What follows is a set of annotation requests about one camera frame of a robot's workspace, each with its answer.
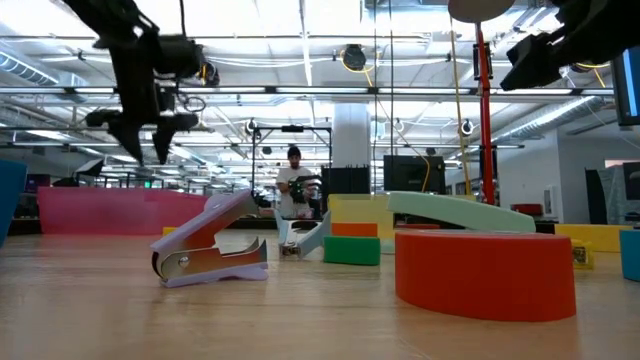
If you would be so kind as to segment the white column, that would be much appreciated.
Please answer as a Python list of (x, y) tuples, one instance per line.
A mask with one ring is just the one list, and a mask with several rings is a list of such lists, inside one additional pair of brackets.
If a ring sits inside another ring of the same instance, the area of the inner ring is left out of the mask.
[(338, 168), (370, 164), (370, 116), (364, 103), (336, 103), (332, 123), (333, 165)]

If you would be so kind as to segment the black ribbed box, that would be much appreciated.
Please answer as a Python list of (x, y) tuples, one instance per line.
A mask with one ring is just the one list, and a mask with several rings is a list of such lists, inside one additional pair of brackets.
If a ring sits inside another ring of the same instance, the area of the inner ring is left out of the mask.
[(330, 194), (369, 194), (371, 170), (369, 166), (324, 167), (321, 169), (322, 191)]

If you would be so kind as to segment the red box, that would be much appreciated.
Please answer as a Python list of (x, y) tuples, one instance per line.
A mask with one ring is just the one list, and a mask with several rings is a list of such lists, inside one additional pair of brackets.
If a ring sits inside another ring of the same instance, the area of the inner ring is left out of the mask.
[(516, 203), (510, 206), (514, 212), (522, 213), (532, 217), (541, 217), (544, 214), (543, 206), (535, 203)]

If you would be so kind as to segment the person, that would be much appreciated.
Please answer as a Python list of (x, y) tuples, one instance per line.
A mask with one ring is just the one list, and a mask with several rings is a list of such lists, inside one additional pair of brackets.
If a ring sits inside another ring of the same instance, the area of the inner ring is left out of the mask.
[(310, 179), (314, 173), (300, 164), (301, 152), (298, 147), (288, 149), (289, 165), (281, 168), (276, 177), (276, 185), (281, 195), (278, 211), (285, 219), (313, 219), (318, 217), (319, 180)]

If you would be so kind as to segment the mint green stapler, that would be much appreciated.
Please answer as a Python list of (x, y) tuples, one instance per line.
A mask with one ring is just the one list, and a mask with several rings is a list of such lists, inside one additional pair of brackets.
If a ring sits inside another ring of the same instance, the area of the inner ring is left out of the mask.
[(387, 210), (457, 225), (472, 232), (504, 235), (536, 231), (531, 216), (455, 196), (393, 191)]

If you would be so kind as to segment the red tape roll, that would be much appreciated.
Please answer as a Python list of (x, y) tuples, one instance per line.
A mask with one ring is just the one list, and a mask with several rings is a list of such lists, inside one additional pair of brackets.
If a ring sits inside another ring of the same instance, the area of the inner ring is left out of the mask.
[(399, 231), (395, 291), (426, 310), (547, 322), (576, 315), (572, 244), (541, 233)]

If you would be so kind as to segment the blue tape roll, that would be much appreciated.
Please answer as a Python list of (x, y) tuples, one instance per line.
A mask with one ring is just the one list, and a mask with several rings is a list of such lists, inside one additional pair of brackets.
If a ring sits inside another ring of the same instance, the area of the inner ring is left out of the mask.
[(640, 230), (621, 230), (619, 243), (623, 277), (640, 282)]

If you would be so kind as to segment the orange block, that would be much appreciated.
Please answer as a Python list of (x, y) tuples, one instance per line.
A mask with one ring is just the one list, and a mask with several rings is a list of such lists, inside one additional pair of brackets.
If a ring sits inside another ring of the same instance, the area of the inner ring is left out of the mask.
[(332, 223), (331, 234), (334, 236), (377, 237), (376, 223)]

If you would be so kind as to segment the computer monitor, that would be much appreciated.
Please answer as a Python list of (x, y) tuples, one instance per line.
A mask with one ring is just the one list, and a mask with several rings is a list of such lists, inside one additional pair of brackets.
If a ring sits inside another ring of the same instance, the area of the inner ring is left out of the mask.
[(625, 50), (611, 65), (618, 124), (640, 126), (640, 46)]

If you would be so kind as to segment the yellow box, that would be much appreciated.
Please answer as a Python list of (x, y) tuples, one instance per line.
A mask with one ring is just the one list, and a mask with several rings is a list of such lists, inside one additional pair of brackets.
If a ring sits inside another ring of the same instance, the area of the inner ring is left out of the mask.
[(628, 225), (556, 224), (555, 233), (572, 240), (588, 242), (594, 252), (619, 253), (619, 235), (622, 230), (632, 230)]

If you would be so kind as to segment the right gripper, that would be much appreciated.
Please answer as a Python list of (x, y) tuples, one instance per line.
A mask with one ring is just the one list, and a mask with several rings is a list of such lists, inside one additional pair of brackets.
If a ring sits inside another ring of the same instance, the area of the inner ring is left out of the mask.
[(503, 90), (546, 86), (561, 78), (554, 67), (578, 62), (601, 64), (640, 46), (640, 0), (551, 3), (559, 9), (560, 31), (530, 34), (507, 51), (513, 67), (500, 83)]

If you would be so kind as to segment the grey staple remover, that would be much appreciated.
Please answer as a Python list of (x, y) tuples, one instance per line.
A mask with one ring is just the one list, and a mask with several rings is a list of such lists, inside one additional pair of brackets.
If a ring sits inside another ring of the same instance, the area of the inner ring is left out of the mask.
[(278, 248), (281, 256), (306, 257), (318, 247), (331, 232), (331, 213), (321, 219), (285, 219), (278, 210), (274, 211), (278, 229)]

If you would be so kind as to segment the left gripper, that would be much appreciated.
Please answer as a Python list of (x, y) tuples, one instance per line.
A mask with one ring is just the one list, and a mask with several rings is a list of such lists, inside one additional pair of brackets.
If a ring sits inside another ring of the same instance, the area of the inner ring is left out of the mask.
[[(110, 44), (108, 46), (116, 76), (116, 90), (122, 109), (96, 110), (85, 117), (90, 127), (108, 125), (108, 133), (140, 165), (144, 164), (139, 132), (145, 124), (158, 126), (152, 134), (153, 145), (159, 162), (164, 165), (169, 156), (172, 139), (176, 131), (185, 131), (197, 124), (193, 114), (163, 116), (173, 100), (171, 94), (161, 93), (156, 82), (159, 74), (154, 70), (154, 58), (158, 46), (157, 33), (145, 33), (130, 44)], [(173, 74), (171, 79), (181, 80)]]

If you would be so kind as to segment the purple staple remover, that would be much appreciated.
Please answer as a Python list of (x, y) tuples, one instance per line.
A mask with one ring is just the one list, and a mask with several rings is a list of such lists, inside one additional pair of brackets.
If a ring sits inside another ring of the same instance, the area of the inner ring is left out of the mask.
[(202, 212), (150, 245), (151, 265), (162, 286), (175, 288), (221, 279), (268, 278), (267, 244), (257, 238), (245, 249), (223, 253), (215, 235), (258, 206), (250, 190), (216, 194)]

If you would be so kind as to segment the green mini stapler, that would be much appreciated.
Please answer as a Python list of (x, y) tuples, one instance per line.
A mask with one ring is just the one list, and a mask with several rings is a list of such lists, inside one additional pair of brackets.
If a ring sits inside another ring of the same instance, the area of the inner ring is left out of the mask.
[(327, 236), (324, 239), (326, 263), (377, 266), (381, 243), (377, 237)]

